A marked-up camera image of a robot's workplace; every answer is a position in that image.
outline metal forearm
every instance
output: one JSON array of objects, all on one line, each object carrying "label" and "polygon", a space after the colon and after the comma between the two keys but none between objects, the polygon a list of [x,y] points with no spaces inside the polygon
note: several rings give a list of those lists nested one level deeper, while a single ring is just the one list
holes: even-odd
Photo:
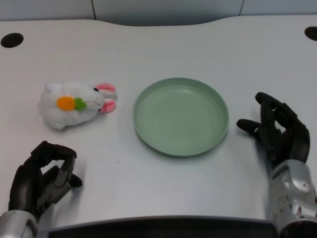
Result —
[{"label": "metal forearm", "polygon": [[0,238],[34,238],[37,234],[35,217],[25,211],[12,210],[0,218]]},{"label": "metal forearm", "polygon": [[274,169],[269,186],[269,211],[279,234],[298,222],[317,224],[316,191],[305,163],[284,161]]}]

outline green plate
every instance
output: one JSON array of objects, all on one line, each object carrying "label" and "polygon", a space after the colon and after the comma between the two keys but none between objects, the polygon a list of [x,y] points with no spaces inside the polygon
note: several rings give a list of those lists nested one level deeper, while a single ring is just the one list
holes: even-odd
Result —
[{"label": "green plate", "polygon": [[229,112],[208,85],[170,78],[145,89],[134,105],[134,127],[151,147],[173,156],[203,153],[224,137]]}]

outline gray wall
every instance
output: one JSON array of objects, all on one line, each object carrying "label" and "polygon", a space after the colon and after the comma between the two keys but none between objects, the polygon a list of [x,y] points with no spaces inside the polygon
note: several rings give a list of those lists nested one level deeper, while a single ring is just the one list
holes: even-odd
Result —
[{"label": "gray wall", "polygon": [[0,0],[0,21],[96,18],[123,25],[188,25],[237,15],[314,13],[317,0]]},{"label": "gray wall", "polygon": [[93,0],[97,20],[124,25],[188,25],[238,16],[243,0]]}]

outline plush bunny ear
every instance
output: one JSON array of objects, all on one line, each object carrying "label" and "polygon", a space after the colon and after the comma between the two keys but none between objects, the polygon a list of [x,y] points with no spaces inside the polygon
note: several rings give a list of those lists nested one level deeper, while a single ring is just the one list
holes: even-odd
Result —
[{"label": "plush bunny ear", "polygon": [[115,87],[110,83],[101,83],[95,86],[104,95],[105,98],[116,99],[117,93]]},{"label": "plush bunny ear", "polygon": [[112,112],[116,108],[116,103],[114,100],[105,102],[103,107],[100,109],[100,113],[109,113]]}]

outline pink bunny ear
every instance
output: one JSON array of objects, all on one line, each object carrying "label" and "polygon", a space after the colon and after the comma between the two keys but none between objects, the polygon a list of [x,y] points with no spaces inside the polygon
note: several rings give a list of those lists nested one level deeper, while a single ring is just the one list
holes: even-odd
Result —
[{"label": "pink bunny ear", "polygon": [[95,86],[98,89],[105,89],[111,92],[115,92],[115,87],[110,83],[100,83]]},{"label": "pink bunny ear", "polygon": [[105,102],[103,107],[100,109],[100,113],[109,113],[112,112],[116,108],[116,103],[114,100]]}]

